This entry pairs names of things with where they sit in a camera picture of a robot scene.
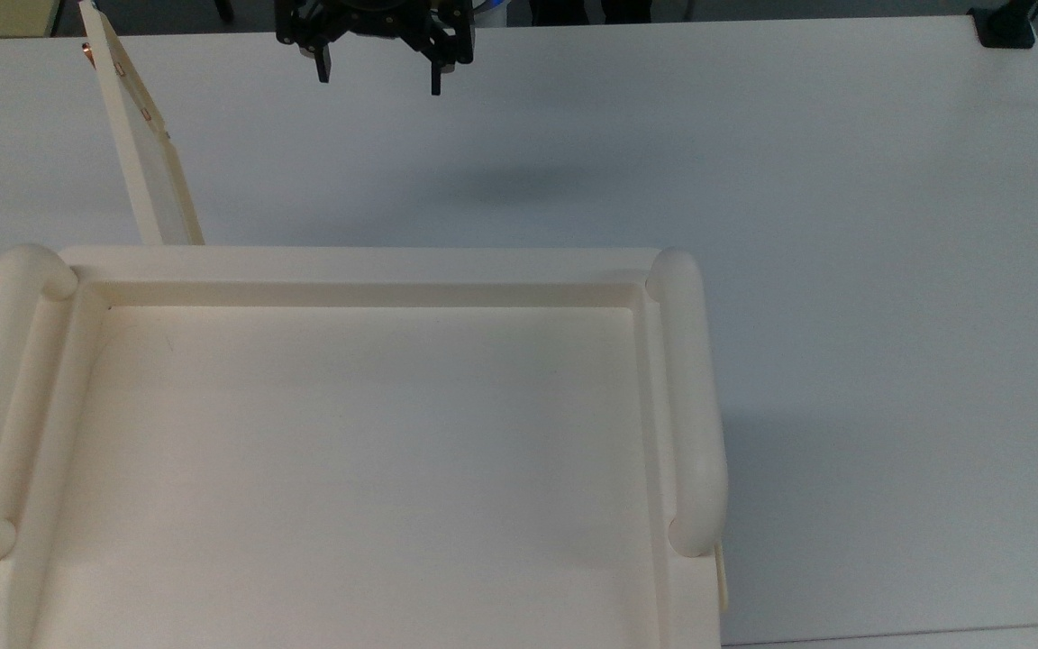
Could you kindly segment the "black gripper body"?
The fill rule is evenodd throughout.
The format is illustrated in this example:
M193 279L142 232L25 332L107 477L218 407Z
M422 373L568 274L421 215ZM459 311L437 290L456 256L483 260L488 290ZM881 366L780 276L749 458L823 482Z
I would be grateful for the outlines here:
M469 65L475 55L469 1L276 1L275 34L315 61L316 45L333 45L346 34L402 40L445 69Z

